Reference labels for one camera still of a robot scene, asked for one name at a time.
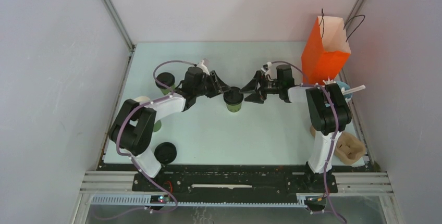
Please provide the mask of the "black coffee cup lid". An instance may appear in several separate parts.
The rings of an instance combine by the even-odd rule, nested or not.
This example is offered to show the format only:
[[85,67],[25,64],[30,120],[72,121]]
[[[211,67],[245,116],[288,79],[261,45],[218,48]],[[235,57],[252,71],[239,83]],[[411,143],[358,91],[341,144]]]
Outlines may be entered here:
[[175,86],[175,76],[169,72],[162,72],[156,76],[156,86],[160,89],[165,89],[165,86],[173,87]]

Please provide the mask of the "orange paper bag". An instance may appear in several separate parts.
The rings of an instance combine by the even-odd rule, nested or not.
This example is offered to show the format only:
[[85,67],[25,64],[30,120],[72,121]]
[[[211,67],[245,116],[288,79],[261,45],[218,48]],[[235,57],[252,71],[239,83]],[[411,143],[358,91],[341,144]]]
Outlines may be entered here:
[[349,39],[364,20],[365,15],[344,21],[321,11],[301,56],[303,83],[324,85],[338,76],[351,55]]

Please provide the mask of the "brown pulp cup carrier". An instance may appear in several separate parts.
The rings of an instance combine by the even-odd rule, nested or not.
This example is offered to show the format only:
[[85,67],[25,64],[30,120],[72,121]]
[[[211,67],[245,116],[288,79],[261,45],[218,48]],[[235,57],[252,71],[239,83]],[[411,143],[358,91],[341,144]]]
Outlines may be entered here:
[[[320,131],[316,131],[310,126],[310,134],[314,137],[313,152],[309,158],[309,164],[313,168],[323,171],[323,167],[328,157],[331,138],[333,132],[329,135],[323,135]],[[366,152],[365,145],[353,134],[343,131],[335,140],[334,156],[336,156],[343,164],[355,164]]]

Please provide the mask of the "green paper coffee cup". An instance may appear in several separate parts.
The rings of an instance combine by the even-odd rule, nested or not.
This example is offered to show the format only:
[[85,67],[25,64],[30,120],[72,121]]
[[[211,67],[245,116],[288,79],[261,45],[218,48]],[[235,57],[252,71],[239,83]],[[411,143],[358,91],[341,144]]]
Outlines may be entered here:
[[162,92],[163,95],[167,95],[170,94],[174,89],[175,89],[175,84],[172,84],[171,86],[162,86],[160,87],[160,91]]

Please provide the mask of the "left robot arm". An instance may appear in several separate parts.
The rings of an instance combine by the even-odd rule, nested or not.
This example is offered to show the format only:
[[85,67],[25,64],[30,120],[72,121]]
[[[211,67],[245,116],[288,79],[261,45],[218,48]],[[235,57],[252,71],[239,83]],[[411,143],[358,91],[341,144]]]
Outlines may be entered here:
[[150,148],[156,122],[172,114],[190,109],[198,97],[213,98],[231,90],[215,71],[198,66],[188,68],[184,79],[163,97],[138,102],[127,99],[123,102],[108,138],[116,145],[116,152],[126,156],[145,175],[144,183],[152,191],[158,191],[165,184],[165,177],[159,173],[162,164]]

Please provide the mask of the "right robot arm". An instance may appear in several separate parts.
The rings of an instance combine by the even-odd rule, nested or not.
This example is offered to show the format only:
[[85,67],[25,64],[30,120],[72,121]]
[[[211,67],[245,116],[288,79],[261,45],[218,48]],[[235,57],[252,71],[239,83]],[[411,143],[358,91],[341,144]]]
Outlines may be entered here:
[[292,71],[295,65],[277,61],[276,78],[271,77],[272,62],[258,70],[251,81],[240,89],[246,94],[246,102],[262,104],[269,94],[276,94],[286,103],[303,102],[309,110],[311,126],[315,130],[315,140],[308,166],[312,172],[303,177],[304,187],[311,192],[324,185],[320,173],[328,172],[337,140],[352,120],[352,114],[342,88],[334,80],[324,85],[296,84]]

